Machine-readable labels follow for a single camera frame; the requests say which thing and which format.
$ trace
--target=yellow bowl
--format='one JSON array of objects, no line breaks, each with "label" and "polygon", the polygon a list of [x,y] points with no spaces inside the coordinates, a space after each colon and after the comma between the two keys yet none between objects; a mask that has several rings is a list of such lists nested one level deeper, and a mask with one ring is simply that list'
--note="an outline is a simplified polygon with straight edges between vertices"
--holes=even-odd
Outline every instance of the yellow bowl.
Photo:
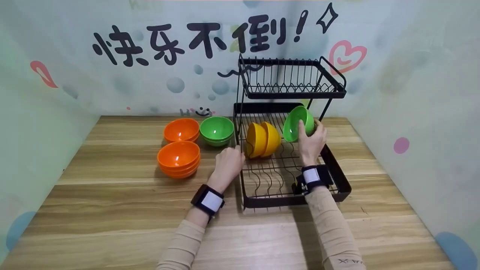
[{"label": "yellow bowl", "polygon": [[265,152],[261,155],[261,157],[264,158],[275,153],[278,146],[282,143],[282,140],[280,138],[280,134],[278,133],[276,128],[272,126],[272,124],[267,122],[262,122],[261,125],[267,133],[267,145],[265,148]]},{"label": "yellow bowl", "polygon": [[247,131],[245,152],[248,158],[256,158],[265,152],[267,146],[267,132],[257,123],[250,123]]}]

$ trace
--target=hand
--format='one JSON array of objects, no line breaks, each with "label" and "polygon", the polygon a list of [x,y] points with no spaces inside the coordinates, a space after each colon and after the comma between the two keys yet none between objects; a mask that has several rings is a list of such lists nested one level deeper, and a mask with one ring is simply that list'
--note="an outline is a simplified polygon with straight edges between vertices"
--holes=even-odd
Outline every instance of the hand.
[{"label": "hand", "polygon": [[327,129],[317,119],[315,119],[315,124],[317,130],[312,136],[308,137],[305,133],[303,121],[299,121],[299,149],[303,166],[318,165],[318,156],[327,142]]},{"label": "hand", "polygon": [[215,157],[215,170],[208,179],[207,185],[217,192],[223,193],[233,179],[239,175],[244,163],[245,155],[241,152],[239,145],[235,148],[223,149]]}]

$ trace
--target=dish rack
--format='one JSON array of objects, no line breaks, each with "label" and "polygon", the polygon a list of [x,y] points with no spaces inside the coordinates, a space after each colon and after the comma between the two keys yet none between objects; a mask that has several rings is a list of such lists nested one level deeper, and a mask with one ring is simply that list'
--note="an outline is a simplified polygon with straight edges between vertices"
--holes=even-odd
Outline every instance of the dish rack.
[{"label": "dish rack", "polygon": [[[339,83],[327,69],[332,68],[343,80]],[[325,59],[244,59],[238,61],[237,102],[233,106],[235,139],[245,149],[250,123],[271,123],[282,135],[283,124],[290,111],[299,102],[279,102],[278,99],[328,99],[319,118],[321,121],[335,98],[347,93],[345,77]],[[341,202],[351,192],[342,169],[327,145],[319,156],[320,164],[327,167],[334,184],[330,187],[333,198]],[[243,207],[269,208],[306,204],[303,195],[293,192],[295,178],[301,174],[298,143],[285,141],[276,152],[266,158],[247,159],[240,172]]]}]

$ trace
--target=beige sleeve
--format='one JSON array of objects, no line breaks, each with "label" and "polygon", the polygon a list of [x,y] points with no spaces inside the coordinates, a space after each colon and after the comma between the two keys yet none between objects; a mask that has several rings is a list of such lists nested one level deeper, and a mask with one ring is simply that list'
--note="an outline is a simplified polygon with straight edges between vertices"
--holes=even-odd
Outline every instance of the beige sleeve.
[{"label": "beige sleeve", "polygon": [[364,270],[360,251],[330,191],[317,187],[306,195],[318,233],[325,270]]},{"label": "beige sleeve", "polygon": [[158,262],[156,270],[189,270],[204,234],[204,228],[183,220]]}]

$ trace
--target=wooden tabletop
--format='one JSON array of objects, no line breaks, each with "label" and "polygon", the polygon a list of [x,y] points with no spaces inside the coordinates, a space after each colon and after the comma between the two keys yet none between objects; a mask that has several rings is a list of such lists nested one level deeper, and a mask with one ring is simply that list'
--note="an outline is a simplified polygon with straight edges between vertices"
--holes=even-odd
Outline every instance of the wooden tabletop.
[{"label": "wooden tabletop", "polygon": [[[0,269],[154,269],[220,151],[202,147],[192,179],[167,178],[156,154],[171,120],[102,117]],[[339,208],[367,269],[453,269],[348,120],[323,123],[353,189]],[[225,196],[193,269],[320,269],[306,206],[243,210],[239,181]]]}]

